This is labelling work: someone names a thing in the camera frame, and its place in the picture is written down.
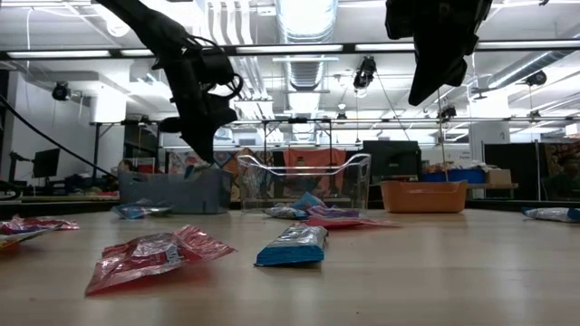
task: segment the orange bin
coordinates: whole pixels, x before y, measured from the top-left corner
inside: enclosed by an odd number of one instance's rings
[[[381,191],[384,209],[391,213],[459,213],[468,183],[385,181]]]

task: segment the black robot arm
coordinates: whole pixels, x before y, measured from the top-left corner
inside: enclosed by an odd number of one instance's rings
[[[213,138],[224,124],[237,120],[229,100],[237,96],[243,80],[226,54],[214,43],[189,34],[166,15],[139,0],[97,0],[117,15],[157,57],[153,69],[163,69],[179,117],[159,125],[164,132],[180,132],[183,140],[207,162],[213,162]],[[204,47],[199,41],[211,43]],[[217,84],[227,85],[226,97],[209,94]]]

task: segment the candy wrapper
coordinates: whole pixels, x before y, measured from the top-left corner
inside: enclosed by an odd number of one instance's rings
[[[215,260],[234,251],[191,225],[176,233],[138,237],[102,251],[85,294],[143,276],[167,273],[184,264]]]
[[[123,204],[113,207],[112,212],[121,219],[140,219],[145,216],[163,216],[171,211],[166,203],[154,204],[148,199],[142,199],[134,204]]]
[[[58,231],[80,229],[79,225],[75,221],[69,222],[62,219],[56,219],[54,217],[22,218],[20,216],[14,216],[10,222],[2,222],[0,225],[0,234],[15,235],[20,233],[28,233],[44,229],[53,229],[58,225],[60,226],[56,229]]]
[[[323,217],[358,217],[359,212],[355,210],[341,209],[336,206],[328,208],[326,206],[314,206],[308,209],[311,216]]]
[[[294,202],[293,204],[289,205],[290,207],[294,208],[294,209],[299,209],[302,211],[306,211],[311,207],[314,206],[321,206],[326,208],[326,205],[324,204],[324,202],[322,200],[320,200],[318,197],[310,194],[309,192],[306,192],[302,198],[298,199],[298,201]]]
[[[272,208],[265,210],[265,213],[275,218],[284,219],[306,219],[308,214],[300,209],[295,209],[284,204],[277,204]]]
[[[321,262],[327,236],[320,226],[292,225],[257,255],[256,266]]]
[[[523,208],[522,212],[538,220],[580,223],[580,210],[575,208]]]
[[[0,250],[7,249],[12,245],[19,244],[23,241],[34,239],[37,236],[57,230],[62,225],[55,225],[51,228],[45,228],[36,231],[16,230],[16,233],[5,233],[6,229],[0,230]]]
[[[324,216],[310,216],[304,222],[309,226],[322,226],[327,230],[353,228],[357,226],[377,226],[377,227],[399,227],[396,223],[391,221],[371,220],[367,218],[351,218],[351,217],[324,217]]]

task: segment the transparent container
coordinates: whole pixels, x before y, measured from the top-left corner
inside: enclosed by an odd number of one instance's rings
[[[371,180],[371,155],[356,154],[339,167],[269,167],[253,156],[237,158],[244,213],[261,213],[276,204],[290,204],[306,192],[324,203],[366,215]]]

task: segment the red candy wrapper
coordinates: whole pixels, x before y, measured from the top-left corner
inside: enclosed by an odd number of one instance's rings
[[[350,218],[350,217],[322,217],[310,216],[304,223],[308,226],[322,226],[327,230],[353,228],[361,225],[378,226],[378,227],[399,227],[391,221],[371,220],[367,218]]]
[[[17,235],[26,232],[35,232],[46,229],[57,230],[78,230],[79,225],[76,222],[69,222],[53,217],[28,217],[22,218],[20,216],[12,217],[10,222],[2,222],[0,225],[0,234],[2,235]]]
[[[191,225],[175,233],[138,237],[102,251],[85,295],[143,276],[167,273],[184,264],[215,260],[235,251]]]

